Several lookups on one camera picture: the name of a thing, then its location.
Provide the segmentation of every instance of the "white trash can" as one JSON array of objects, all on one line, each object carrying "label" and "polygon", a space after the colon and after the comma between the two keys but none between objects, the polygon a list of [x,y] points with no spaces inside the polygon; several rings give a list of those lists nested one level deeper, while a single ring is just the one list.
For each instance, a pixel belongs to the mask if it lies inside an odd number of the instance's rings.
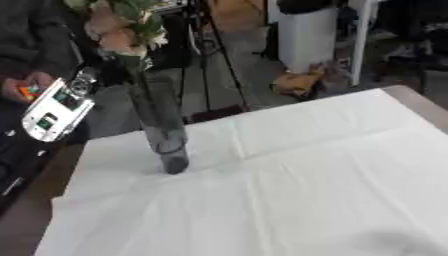
[{"label": "white trash can", "polygon": [[281,15],[279,55],[293,73],[308,71],[312,64],[332,60],[336,42],[337,9]]}]

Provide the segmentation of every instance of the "orange object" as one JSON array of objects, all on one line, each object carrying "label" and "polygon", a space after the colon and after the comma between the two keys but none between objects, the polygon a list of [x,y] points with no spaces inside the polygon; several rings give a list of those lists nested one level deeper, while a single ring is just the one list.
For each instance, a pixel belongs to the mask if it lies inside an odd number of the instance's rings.
[{"label": "orange object", "polygon": [[35,98],[37,98],[39,96],[36,93],[30,92],[28,87],[19,87],[19,92],[28,100],[34,100]]}]

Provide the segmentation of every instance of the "camera tripod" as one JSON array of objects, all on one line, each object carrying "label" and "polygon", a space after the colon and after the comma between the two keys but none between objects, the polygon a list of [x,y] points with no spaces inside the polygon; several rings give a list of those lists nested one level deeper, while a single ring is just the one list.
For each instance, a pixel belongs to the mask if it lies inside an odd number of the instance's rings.
[{"label": "camera tripod", "polygon": [[[208,5],[207,0],[188,0],[187,6],[184,11],[184,18],[186,20],[186,27],[184,31],[184,42],[186,45],[189,46],[189,37],[190,32],[192,32],[194,29],[197,32],[197,40],[195,38],[195,44],[198,48],[198,53],[200,57],[200,68],[202,71],[202,79],[204,83],[204,93],[205,93],[205,104],[207,108],[207,112],[211,112],[211,103],[210,103],[210,90],[209,90],[209,82],[208,82],[208,63],[207,58],[210,53],[206,52],[206,39],[204,38],[204,31],[203,28],[205,25],[210,24],[210,27],[212,29],[212,33],[216,39],[216,42],[218,43],[217,51],[219,51],[222,56],[224,57],[224,61],[226,63],[226,66],[229,70],[229,73],[232,77],[234,86],[236,90],[238,91],[238,94],[241,98],[241,102],[243,105],[244,110],[248,109],[248,104],[246,97],[243,93],[243,87],[241,85],[241,82],[239,81],[235,69],[232,66],[232,62],[230,61],[230,57],[227,51],[226,46],[224,45],[224,42],[222,40],[221,34],[218,30],[218,27],[216,26],[216,23],[211,15],[210,6]],[[179,90],[179,104],[182,106],[183,103],[183,96],[185,92],[185,78],[186,78],[186,68],[183,67],[181,71],[181,83],[180,83],[180,90]]]}]

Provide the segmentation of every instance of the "white sheet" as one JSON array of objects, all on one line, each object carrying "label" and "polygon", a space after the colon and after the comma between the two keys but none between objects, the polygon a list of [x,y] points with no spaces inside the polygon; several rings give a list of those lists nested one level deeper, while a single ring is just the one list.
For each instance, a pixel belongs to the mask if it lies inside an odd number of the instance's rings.
[{"label": "white sheet", "polygon": [[448,139],[373,90],[89,143],[38,256],[448,255]]}]

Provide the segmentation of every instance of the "glass vase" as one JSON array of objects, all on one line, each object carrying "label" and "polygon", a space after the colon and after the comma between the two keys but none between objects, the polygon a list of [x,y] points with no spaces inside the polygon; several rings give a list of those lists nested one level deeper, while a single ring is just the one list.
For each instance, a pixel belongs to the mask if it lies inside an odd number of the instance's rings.
[{"label": "glass vase", "polygon": [[166,173],[179,174],[189,165],[187,135],[173,80],[163,73],[139,71],[129,89],[134,108],[152,150]]}]

